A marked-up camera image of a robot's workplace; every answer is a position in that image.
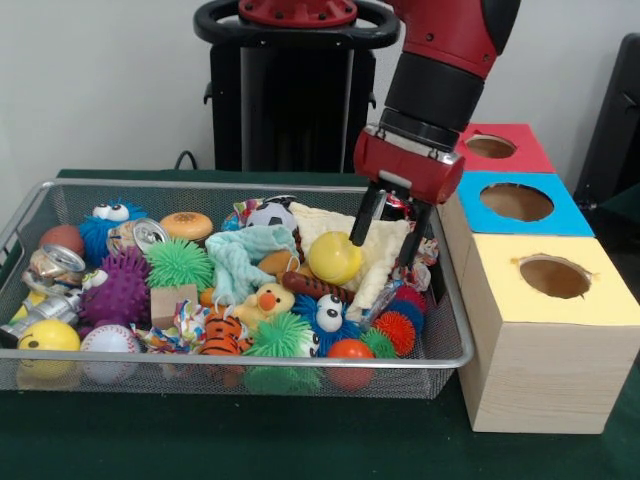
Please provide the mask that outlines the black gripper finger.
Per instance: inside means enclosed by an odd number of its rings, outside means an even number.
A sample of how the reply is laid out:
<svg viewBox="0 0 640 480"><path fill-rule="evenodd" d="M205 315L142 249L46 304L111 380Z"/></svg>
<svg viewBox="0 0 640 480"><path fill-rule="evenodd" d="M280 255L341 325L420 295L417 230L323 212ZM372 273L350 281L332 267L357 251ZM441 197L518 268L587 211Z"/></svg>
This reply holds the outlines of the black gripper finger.
<svg viewBox="0 0 640 480"><path fill-rule="evenodd" d="M355 246L363 246L373 220L380 218L386 201L386 191L368 188L362 197L349 240Z"/></svg>
<svg viewBox="0 0 640 480"><path fill-rule="evenodd" d="M398 266L410 268L430 225L432 206L424 202L414 202L413 209L416 217L413 230L406 236L398 256Z"/></svg>

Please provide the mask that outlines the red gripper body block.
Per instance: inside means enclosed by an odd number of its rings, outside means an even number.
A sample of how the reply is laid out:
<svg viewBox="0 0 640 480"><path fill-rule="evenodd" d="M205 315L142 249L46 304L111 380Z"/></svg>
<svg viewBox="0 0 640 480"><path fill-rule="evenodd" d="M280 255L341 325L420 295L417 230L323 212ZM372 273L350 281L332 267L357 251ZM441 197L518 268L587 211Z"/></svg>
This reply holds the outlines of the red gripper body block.
<svg viewBox="0 0 640 480"><path fill-rule="evenodd" d="M358 136L354 166L357 174L404 188L413 199L443 204L461 181L464 157L370 124Z"/></svg>

